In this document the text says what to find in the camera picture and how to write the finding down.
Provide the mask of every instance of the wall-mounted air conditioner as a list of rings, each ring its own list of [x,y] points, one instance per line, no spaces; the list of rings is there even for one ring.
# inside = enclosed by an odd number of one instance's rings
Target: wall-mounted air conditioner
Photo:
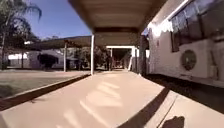
[[[180,70],[182,76],[214,78],[217,68],[213,64],[213,42],[201,40],[180,46]]]

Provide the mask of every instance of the concrete walkway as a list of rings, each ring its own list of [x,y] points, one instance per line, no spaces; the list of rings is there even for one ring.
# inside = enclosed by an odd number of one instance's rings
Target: concrete walkway
[[[0,116],[0,128],[223,126],[223,114],[126,71],[96,74]]]

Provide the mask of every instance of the support column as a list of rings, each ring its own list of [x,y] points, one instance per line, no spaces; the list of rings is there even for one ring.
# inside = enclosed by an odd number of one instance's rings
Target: support column
[[[113,69],[113,64],[114,64],[114,59],[113,59],[113,49],[112,49],[112,48],[110,49],[110,58],[111,58],[111,61],[110,61],[110,71],[112,71],[112,69]]]
[[[23,63],[24,63],[24,58],[23,58],[23,57],[24,57],[24,52],[22,51],[22,57],[21,57],[21,68],[22,68],[22,69],[23,69],[23,67],[24,67],[24,66],[23,66],[23,65],[24,65],[24,64],[23,64]]]
[[[135,47],[135,72],[138,73],[138,48]]]
[[[92,35],[91,38],[91,75],[94,74],[94,42],[95,41],[95,36]]]
[[[65,42],[64,48],[64,72],[67,72],[67,42]]]
[[[147,43],[147,39],[145,36],[141,36],[140,37],[140,47],[139,47],[139,67],[140,67],[140,71],[139,73],[142,76],[146,75],[146,43]]]

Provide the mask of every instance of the window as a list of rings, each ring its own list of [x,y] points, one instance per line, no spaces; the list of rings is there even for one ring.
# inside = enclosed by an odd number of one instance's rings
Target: window
[[[204,24],[204,33],[207,38],[224,33],[224,1],[215,4],[212,9],[204,13],[201,18]]]
[[[197,8],[197,11],[202,14],[206,10],[210,8],[210,6],[217,0],[196,0],[195,5]]]
[[[172,18],[173,32],[171,33],[171,42],[172,42],[172,52],[179,51],[180,44],[180,33],[179,33],[179,25],[177,17]]]
[[[195,7],[195,3],[191,2],[186,8],[185,8],[185,14],[186,14],[186,20],[188,22],[188,29],[190,33],[190,40],[191,41],[197,41],[202,38],[202,32],[201,32],[201,24],[200,19],[198,19],[198,12]]]
[[[224,0],[194,0],[172,19],[172,52],[197,40],[224,35]]]

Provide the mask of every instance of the sky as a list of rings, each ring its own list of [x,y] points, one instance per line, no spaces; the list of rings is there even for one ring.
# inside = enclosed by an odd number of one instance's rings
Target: sky
[[[46,37],[71,37],[90,35],[91,32],[79,18],[68,0],[29,0],[42,10],[39,20],[35,15],[27,15],[32,32],[41,39]]]

